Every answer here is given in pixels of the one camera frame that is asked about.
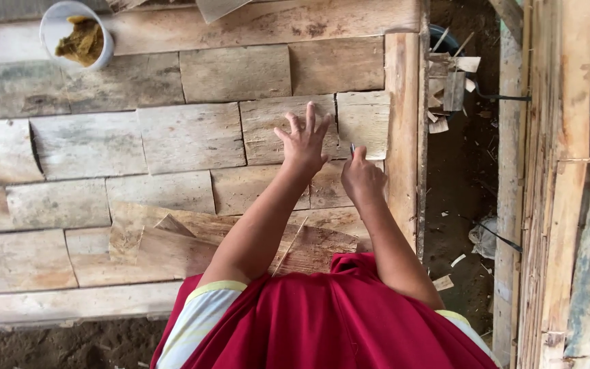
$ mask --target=wooden workbench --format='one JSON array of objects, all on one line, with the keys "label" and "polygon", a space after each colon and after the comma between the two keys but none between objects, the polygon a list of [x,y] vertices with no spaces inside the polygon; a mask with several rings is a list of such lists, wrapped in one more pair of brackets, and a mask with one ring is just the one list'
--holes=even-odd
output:
[{"label": "wooden workbench", "polygon": [[111,277],[116,204],[243,214],[283,160],[272,128],[309,100],[336,116],[334,160],[291,222],[368,237],[340,185],[349,143],[366,144],[422,257],[427,15],[416,0],[251,3],[209,26],[193,7],[121,13],[103,17],[113,60],[88,73],[48,61],[39,21],[0,23],[0,328],[168,314],[179,281]]}]

